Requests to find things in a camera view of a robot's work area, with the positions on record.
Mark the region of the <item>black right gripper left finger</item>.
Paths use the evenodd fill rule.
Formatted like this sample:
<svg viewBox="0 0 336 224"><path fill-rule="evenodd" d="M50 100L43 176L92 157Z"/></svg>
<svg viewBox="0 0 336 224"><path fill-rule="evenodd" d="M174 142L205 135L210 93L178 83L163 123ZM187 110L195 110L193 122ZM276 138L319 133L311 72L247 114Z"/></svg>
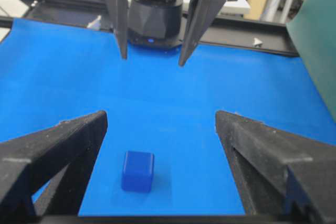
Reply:
<svg viewBox="0 0 336 224"><path fill-rule="evenodd" d="M1 218L77 215L108 127L98 111L1 143Z"/></svg>

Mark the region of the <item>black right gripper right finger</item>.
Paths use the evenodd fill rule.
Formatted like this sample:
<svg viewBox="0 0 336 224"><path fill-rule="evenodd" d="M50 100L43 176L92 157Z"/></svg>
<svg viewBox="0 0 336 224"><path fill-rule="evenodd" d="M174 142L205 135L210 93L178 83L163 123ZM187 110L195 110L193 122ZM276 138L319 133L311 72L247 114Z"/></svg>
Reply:
<svg viewBox="0 0 336 224"><path fill-rule="evenodd" d="M216 133L250 215L335 223L335 146L217 111Z"/></svg>

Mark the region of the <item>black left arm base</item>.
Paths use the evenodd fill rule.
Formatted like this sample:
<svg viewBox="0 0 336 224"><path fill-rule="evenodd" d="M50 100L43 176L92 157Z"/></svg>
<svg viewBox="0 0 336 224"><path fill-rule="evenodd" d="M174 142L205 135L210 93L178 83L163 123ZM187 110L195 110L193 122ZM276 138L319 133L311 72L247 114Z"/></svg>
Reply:
<svg viewBox="0 0 336 224"><path fill-rule="evenodd" d="M156 49L179 46L182 10L183 0L131 0L129 42Z"/></svg>

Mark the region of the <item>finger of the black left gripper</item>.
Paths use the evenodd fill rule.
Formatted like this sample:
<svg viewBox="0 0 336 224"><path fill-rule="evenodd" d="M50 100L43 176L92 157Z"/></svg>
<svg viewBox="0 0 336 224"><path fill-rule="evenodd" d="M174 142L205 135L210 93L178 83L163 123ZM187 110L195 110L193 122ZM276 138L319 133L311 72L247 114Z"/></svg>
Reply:
<svg viewBox="0 0 336 224"><path fill-rule="evenodd" d="M128 0L105 0L122 59L128 53Z"/></svg>
<svg viewBox="0 0 336 224"><path fill-rule="evenodd" d="M196 49L201 37L212 24L227 0L191 0L187 24L179 57L179 66L184 66Z"/></svg>

